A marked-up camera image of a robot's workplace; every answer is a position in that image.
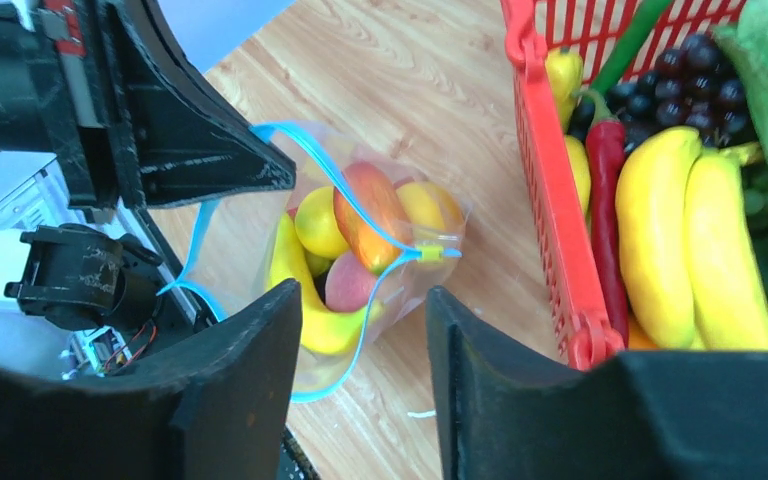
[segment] pepper stem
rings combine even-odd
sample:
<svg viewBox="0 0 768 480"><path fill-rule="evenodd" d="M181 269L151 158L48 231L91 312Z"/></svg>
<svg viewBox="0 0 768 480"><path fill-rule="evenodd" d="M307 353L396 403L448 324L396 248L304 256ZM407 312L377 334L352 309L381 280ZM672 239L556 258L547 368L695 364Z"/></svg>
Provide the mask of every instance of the pepper stem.
<svg viewBox="0 0 768 480"><path fill-rule="evenodd" d="M593 122L590 123L590 128L593 128L593 126L599 122L603 122L605 120L617 119L617 117L614 116L613 113L611 113L611 109L608 108L608 103L605 101L605 97L603 97L596 90L581 90L575 93L574 95L576 97L589 98L595 105L595 111L593 113Z"/></svg>

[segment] grape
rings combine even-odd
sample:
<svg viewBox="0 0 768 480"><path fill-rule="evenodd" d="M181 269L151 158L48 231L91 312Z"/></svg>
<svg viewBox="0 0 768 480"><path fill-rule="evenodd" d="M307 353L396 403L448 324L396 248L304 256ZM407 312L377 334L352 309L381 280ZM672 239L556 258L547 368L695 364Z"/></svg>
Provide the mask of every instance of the grape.
<svg viewBox="0 0 768 480"><path fill-rule="evenodd" d="M625 126L625 156L628 157L646 139L658 133L658 126L650 122L629 122Z"/></svg>
<svg viewBox="0 0 768 480"><path fill-rule="evenodd" d="M758 134L755 133L752 119L745 112L726 112L723 115L720 136L724 146L742 145L758 140Z"/></svg>
<svg viewBox="0 0 768 480"><path fill-rule="evenodd" d="M717 92L717 82L707 75L697 75L686 84L687 93L694 100L708 100Z"/></svg>
<svg viewBox="0 0 768 480"><path fill-rule="evenodd" d="M688 106L678 100L665 100L658 105L655 119L664 128L675 127L684 123L688 110Z"/></svg>
<svg viewBox="0 0 768 480"><path fill-rule="evenodd" d="M655 70L665 78L680 77L684 71L685 52L677 48L668 48L658 55Z"/></svg>
<svg viewBox="0 0 768 480"><path fill-rule="evenodd" d="M682 85L681 82L673 78L668 78L658 82L655 86L655 99L656 100L669 100L681 95Z"/></svg>
<svg viewBox="0 0 768 480"><path fill-rule="evenodd" d="M634 89L637 85L631 82L618 83L608 89L605 95L605 101L608 103L608 107L611 111L617 111L620 107L624 106L628 101L628 97L634 94Z"/></svg>
<svg viewBox="0 0 768 480"><path fill-rule="evenodd" d="M707 112L709 110L711 110L711 104L708 102L692 102L690 105L690 113Z"/></svg>
<svg viewBox="0 0 768 480"><path fill-rule="evenodd" d="M582 123L570 123L570 128L567 130L567 135L577 138L582 144L587 141L588 124Z"/></svg>
<svg viewBox="0 0 768 480"><path fill-rule="evenodd" d="M687 51L687 66L702 73L713 73L717 63L722 59L720 49L715 45L697 45Z"/></svg>
<svg viewBox="0 0 768 480"><path fill-rule="evenodd" d="M714 66L714 76L717 78L732 78L735 74L734 65L728 59L724 58Z"/></svg>
<svg viewBox="0 0 768 480"><path fill-rule="evenodd" d="M583 126L585 130L593 122L593 115L596 113L596 104L593 102L578 102L570 117L570 129L572 125Z"/></svg>
<svg viewBox="0 0 768 480"><path fill-rule="evenodd" d="M703 136L713 136L717 129L717 121L710 112L691 112L685 119L684 124L699 130Z"/></svg>
<svg viewBox="0 0 768 480"><path fill-rule="evenodd" d="M681 49L684 51L693 50L700 45L712 45L714 42L705 33L693 33L688 35L683 42L681 42Z"/></svg>
<svg viewBox="0 0 768 480"><path fill-rule="evenodd" d="M636 120L630 113L625 111L620 112L619 115L617 115L617 118L619 119L620 122L623 123L623 125L625 125L626 123L631 123Z"/></svg>
<svg viewBox="0 0 768 480"><path fill-rule="evenodd" d="M652 115L654 106L655 104L651 97L636 93L628 97L625 111L635 118L647 118Z"/></svg>
<svg viewBox="0 0 768 480"><path fill-rule="evenodd" d="M702 135L702 146L707 148L717 148L717 140L714 135Z"/></svg>
<svg viewBox="0 0 768 480"><path fill-rule="evenodd" d="M658 81L661 76L655 70L649 70L637 79L637 93L644 95L652 95L655 93L655 86L658 85Z"/></svg>
<svg viewBox="0 0 768 480"><path fill-rule="evenodd" d="M720 87L720 92L714 100L717 107L728 111L739 111L746 106L746 91L738 79L728 80Z"/></svg>

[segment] plastic basket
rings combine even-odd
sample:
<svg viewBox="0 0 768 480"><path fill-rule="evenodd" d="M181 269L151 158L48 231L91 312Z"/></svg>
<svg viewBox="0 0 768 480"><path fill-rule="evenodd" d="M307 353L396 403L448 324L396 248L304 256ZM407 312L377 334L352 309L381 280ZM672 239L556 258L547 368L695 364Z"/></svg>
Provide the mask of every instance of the plastic basket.
<svg viewBox="0 0 768 480"><path fill-rule="evenodd" d="M625 72L633 80L657 54L711 25L736 21L746 0L676 0ZM552 321L562 361L587 370L623 345L606 340L605 311L564 133L546 77L547 52L576 49L585 84L602 66L640 0L501 0L505 51L514 67L517 137L531 197Z"/></svg>

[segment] wood grain surface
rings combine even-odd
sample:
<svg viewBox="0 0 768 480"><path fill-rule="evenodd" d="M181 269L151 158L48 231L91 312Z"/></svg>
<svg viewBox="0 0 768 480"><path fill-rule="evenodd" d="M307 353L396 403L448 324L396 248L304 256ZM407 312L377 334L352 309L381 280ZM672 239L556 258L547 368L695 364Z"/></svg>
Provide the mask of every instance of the wood grain surface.
<svg viewBox="0 0 768 480"><path fill-rule="evenodd" d="M448 287L473 311L556 357L514 126L498 0L298 0L207 75L252 122L307 119L414 164L474 206ZM184 258L195 209L154 211ZM257 264L272 228L249 201L214 228L221 258ZM289 423L326 479L440 478L423 309L367 348L326 400Z"/></svg>

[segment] wire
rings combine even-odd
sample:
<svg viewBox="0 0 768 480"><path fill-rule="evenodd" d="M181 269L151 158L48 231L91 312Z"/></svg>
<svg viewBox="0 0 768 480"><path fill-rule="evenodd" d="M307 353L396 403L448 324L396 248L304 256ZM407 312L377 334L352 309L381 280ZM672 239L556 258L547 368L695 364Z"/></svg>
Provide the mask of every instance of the wire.
<svg viewBox="0 0 768 480"><path fill-rule="evenodd" d="M140 330L133 337L131 337L130 340L125 342L125 345L122 345L121 347L117 348L115 352L110 354L110 357L108 357L107 361L104 362L104 366L101 368L102 372L107 372L107 369L110 367L110 361L113 360L114 358L118 357L119 354L122 353L122 351L125 350L128 347L128 345L131 344L131 342L133 342L134 340L137 339L137 337L139 337L140 335L143 334L143 332L145 331L145 326L146 325L147 324L143 324L142 328L140 328Z"/></svg>
<svg viewBox="0 0 768 480"><path fill-rule="evenodd" d="M137 361L137 359L140 358L140 355L145 353L145 351L148 348L148 346L151 345L151 343L154 341L155 338L157 338L157 324L154 323L154 322L151 322L151 323L152 323L152 326L151 326L151 337L149 337L148 342L145 345L143 345L139 350L137 350L137 353L135 353L133 356L131 356L131 359L128 360L127 362L125 362L125 365L122 365L122 368L125 368L128 365L130 365L131 363Z"/></svg>

